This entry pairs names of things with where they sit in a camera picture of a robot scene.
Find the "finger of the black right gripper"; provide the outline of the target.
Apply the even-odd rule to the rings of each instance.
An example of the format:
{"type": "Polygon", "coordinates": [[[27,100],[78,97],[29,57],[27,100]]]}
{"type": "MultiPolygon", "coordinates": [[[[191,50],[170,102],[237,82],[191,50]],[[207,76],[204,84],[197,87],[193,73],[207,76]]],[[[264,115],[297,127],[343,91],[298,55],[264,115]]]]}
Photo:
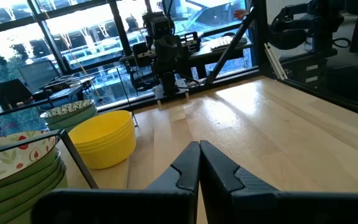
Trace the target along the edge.
{"type": "Polygon", "coordinates": [[[178,35],[169,35],[168,39],[168,66],[176,67],[181,59],[181,38],[178,35]]]}
{"type": "Polygon", "coordinates": [[[160,39],[155,40],[155,54],[158,60],[158,64],[162,67],[167,64],[166,58],[166,44],[167,44],[167,35],[161,37],[160,39]]]}

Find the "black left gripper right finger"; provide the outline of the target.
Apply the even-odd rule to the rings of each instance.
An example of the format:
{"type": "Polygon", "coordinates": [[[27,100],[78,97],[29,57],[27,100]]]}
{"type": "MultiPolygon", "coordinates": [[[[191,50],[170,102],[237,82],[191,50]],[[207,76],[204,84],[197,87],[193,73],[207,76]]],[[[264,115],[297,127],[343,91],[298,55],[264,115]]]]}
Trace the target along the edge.
{"type": "Polygon", "coordinates": [[[277,191],[275,187],[258,178],[239,164],[235,163],[210,142],[200,141],[203,161],[206,170],[211,174],[205,177],[214,177],[218,184],[227,192],[247,190],[251,192],[277,191]]]}

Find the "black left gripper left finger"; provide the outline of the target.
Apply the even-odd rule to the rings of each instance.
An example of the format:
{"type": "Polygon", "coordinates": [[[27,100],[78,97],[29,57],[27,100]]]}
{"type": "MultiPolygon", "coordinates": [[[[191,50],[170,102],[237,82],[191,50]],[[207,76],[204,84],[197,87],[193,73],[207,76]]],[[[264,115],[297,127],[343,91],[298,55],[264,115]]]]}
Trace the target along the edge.
{"type": "Polygon", "coordinates": [[[147,190],[198,191],[200,169],[200,145],[192,141],[170,166],[156,178],[147,190]]]}

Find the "blue floral bowl teal outside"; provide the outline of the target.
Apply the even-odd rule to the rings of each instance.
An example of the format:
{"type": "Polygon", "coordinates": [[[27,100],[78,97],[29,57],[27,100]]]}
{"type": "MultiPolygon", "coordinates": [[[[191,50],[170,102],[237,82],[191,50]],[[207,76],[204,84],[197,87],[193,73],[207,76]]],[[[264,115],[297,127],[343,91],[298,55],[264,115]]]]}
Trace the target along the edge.
{"type": "Polygon", "coordinates": [[[58,121],[70,118],[80,112],[89,108],[95,107],[94,100],[81,100],[74,103],[68,103],[59,107],[52,108],[40,115],[40,118],[45,120],[46,123],[52,124],[58,121]]]}
{"type": "Polygon", "coordinates": [[[96,113],[97,113],[97,109],[90,108],[76,115],[73,115],[69,118],[63,119],[61,121],[57,121],[56,123],[46,123],[46,126],[48,126],[50,129],[66,128],[78,124],[84,120],[87,120],[90,117],[94,116],[96,113]]]}
{"type": "MultiPolygon", "coordinates": [[[[89,117],[88,119],[90,119],[90,118],[92,118],[92,117],[94,117],[94,116],[97,116],[97,113],[94,114],[94,115],[92,115],[92,116],[89,117]]],[[[79,123],[77,123],[77,124],[74,124],[74,125],[71,125],[71,126],[68,126],[68,127],[65,127],[65,128],[63,128],[63,129],[69,133],[73,128],[75,128],[77,125],[79,125],[79,124],[82,123],[82,122],[84,122],[84,121],[81,121],[81,122],[79,122],[79,123]]]]}

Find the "dark computer desk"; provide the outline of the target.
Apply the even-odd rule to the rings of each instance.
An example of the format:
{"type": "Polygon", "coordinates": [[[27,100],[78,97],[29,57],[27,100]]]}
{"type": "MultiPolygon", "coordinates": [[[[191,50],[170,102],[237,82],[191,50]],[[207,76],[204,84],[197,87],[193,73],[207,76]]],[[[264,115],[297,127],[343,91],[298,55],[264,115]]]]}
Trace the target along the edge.
{"type": "MultiPolygon", "coordinates": [[[[218,60],[220,59],[221,55],[224,53],[224,51],[226,49],[225,48],[222,50],[212,51],[210,49],[210,47],[208,46],[208,42],[209,41],[201,43],[200,50],[198,52],[192,53],[188,59],[190,67],[196,68],[199,79],[206,78],[206,76],[207,76],[206,65],[212,64],[212,63],[217,63],[218,60]]],[[[253,44],[252,45],[249,44],[249,45],[246,45],[243,47],[236,46],[234,49],[234,52],[232,54],[230,54],[228,61],[243,57],[244,50],[249,49],[253,46],[254,46],[253,44]]]]}

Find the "white keyboard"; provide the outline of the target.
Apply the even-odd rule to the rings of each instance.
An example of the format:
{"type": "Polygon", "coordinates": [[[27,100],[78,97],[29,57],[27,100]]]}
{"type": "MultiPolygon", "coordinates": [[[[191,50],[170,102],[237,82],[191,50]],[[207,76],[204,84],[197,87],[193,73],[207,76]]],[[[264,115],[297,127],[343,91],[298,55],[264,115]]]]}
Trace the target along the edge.
{"type": "MultiPolygon", "coordinates": [[[[226,47],[228,47],[231,44],[233,39],[234,39],[233,35],[232,36],[230,36],[230,35],[223,36],[223,37],[209,41],[208,46],[210,47],[210,49],[212,51],[222,50],[222,49],[225,49],[226,47]]],[[[247,37],[242,37],[236,46],[243,47],[243,46],[246,46],[249,44],[252,45],[252,42],[249,41],[247,37]]]]}

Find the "computer monitor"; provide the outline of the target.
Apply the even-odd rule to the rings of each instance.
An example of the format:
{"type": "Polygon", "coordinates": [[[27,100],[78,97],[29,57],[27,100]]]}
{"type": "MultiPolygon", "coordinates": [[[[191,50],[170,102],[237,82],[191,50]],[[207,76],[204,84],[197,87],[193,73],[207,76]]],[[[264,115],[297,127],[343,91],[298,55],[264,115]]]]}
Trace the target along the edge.
{"type": "Polygon", "coordinates": [[[161,0],[175,23],[176,35],[205,32],[237,24],[234,11],[247,8],[247,0],[161,0]]]}

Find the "grey laptop screen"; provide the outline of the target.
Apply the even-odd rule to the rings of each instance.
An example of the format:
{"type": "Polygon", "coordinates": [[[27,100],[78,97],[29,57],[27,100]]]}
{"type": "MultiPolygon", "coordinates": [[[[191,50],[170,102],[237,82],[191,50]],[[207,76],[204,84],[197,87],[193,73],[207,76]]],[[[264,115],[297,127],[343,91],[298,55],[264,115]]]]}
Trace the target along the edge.
{"type": "Polygon", "coordinates": [[[50,60],[21,66],[18,71],[32,93],[40,91],[40,88],[48,85],[52,79],[61,76],[50,60]]]}

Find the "dark laptop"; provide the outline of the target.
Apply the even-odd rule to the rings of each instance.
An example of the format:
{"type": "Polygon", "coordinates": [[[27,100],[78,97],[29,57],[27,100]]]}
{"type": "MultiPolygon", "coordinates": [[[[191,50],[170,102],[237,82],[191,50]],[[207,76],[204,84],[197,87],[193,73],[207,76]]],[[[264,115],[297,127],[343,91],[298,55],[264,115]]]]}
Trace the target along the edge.
{"type": "Polygon", "coordinates": [[[0,83],[0,107],[3,110],[15,108],[18,102],[31,97],[31,91],[18,78],[0,83]]]}

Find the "black window frame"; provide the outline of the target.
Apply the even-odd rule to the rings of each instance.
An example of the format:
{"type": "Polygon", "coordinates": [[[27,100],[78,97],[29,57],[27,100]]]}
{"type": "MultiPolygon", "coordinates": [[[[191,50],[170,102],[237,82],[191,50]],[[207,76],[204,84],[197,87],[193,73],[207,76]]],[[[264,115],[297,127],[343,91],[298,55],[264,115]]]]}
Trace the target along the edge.
{"type": "Polygon", "coordinates": [[[49,60],[59,73],[93,75],[104,103],[133,93],[120,58],[145,40],[144,0],[0,0],[0,83],[49,60]]]}

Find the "black aluminium table frame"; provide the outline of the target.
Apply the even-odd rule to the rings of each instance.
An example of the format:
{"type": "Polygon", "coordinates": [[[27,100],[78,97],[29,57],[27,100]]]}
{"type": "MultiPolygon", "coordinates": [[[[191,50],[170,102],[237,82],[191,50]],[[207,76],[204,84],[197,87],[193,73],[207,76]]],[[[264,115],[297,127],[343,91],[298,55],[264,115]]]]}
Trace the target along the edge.
{"type": "MultiPolygon", "coordinates": [[[[344,9],[340,11],[341,15],[345,11],[345,0],[344,9]]],[[[311,48],[310,43],[304,43],[298,47],[290,50],[280,50],[269,43],[269,23],[267,22],[266,15],[266,0],[252,0],[251,7],[248,10],[248,15],[245,16],[241,23],[234,26],[237,29],[237,32],[234,34],[234,39],[231,44],[226,47],[224,53],[221,55],[218,60],[214,70],[207,74],[206,78],[202,78],[199,84],[193,82],[192,85],[188,86],[191,90],[201,90],[203,88],[208,88],[210,85],[217,83],[217,77],[219,72],[222,70],[225,63],[228,61],[230,54],[234,52],[234,49],[237,43],[242,37],[245,36],[246,31],[252,28],[255,31],[256,38],[256,47],[257,47],[257,57],[258,57],[258,66],[262,70],[266,70],[270,65],[273,68],[278,79],[283,80],[285,83],[289,81],[287,74],[284,70],[284,65],[290,64],[294,65],[296,63],[306,63],[307,60],[313,59],[325,59],[327,57],[312,54],[308,50],[311,48]]],[[[221,29],[211,30],[206,33],[198,34],[200,41],[203,37],[211,36],[214,34],[221,33],[221,29]]],[[[333,39],[334,45],[333,48],[337,50],[338,46],[336,41],[333,39]]]]}

